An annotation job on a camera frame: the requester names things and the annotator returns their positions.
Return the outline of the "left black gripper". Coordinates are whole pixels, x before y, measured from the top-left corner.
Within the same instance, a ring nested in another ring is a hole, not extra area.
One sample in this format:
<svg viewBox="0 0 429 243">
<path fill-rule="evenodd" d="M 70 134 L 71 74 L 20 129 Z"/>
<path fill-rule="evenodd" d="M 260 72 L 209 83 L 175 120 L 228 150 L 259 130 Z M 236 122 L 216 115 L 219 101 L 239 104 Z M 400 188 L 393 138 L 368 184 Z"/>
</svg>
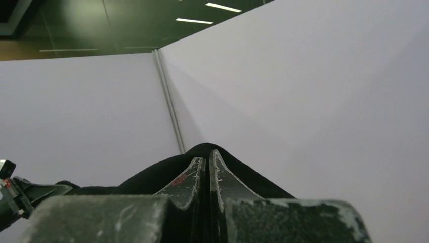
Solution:
<svg viewBox="0 0 429 243">
<path fill-rule="evenodd" d="M 43 200 L 72 190 L 66 184 L 35 184 L 21 177 L 1 179 L 1 231 L 19 219 L 28 219 Z"/>
</svg>

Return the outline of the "black t-shirt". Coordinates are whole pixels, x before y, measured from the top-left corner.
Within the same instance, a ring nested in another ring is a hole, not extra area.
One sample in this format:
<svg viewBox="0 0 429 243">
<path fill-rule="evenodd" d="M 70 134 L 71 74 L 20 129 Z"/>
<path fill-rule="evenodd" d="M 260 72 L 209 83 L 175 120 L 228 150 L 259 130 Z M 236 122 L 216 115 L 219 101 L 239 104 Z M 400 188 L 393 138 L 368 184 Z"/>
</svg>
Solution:
<svg viewBox="0 0 429 243">
<path fill-rule="evenodd" d="M 198 144 L 184 154 L 157 162 L 118 186 L 80 187 L 69 181 L 60 181 L 56 184 L 71 186 L 72 190 L 67 193 L 68 195 L 152 195 L 178 177 L 193 158 L 209 159 L 212 150 L 218 150 L 228 169 L 259 196 L 263 198 L 294 198 L 293 195 L 238 160 L 224 148 L 212 143 Z"/>
</svg>

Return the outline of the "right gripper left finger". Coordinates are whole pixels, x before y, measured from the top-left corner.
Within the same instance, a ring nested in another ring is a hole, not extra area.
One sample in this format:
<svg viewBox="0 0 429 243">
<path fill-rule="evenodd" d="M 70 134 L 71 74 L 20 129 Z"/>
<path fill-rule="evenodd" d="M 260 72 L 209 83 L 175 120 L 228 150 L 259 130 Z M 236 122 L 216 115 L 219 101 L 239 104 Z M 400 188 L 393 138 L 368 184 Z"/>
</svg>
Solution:
<svg viewBox="0 0 429 243">
<path fill-rule="evenodd" d="M 154 195 L 168 196 L 180 209 L 186 210 L 198 197 L 205 159 L 195 157 L 188 167 Z"/>
</svg>

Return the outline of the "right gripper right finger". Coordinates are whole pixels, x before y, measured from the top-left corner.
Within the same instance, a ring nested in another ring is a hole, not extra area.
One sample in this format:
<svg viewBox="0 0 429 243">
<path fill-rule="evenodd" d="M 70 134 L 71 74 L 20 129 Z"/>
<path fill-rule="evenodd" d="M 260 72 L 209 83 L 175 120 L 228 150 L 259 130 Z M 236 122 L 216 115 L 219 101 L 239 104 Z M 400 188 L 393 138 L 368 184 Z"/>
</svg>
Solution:
<svg viewBox="0 0 429 243">
<path fill-rule="evenodd" d="M 217 149 L 210 153 L 209 178 L 210 191 L 214 193 L 214 202 L 221 213 L 224 213 L 227 199 L 263 199 L 232 173 Z"/>
</svg>

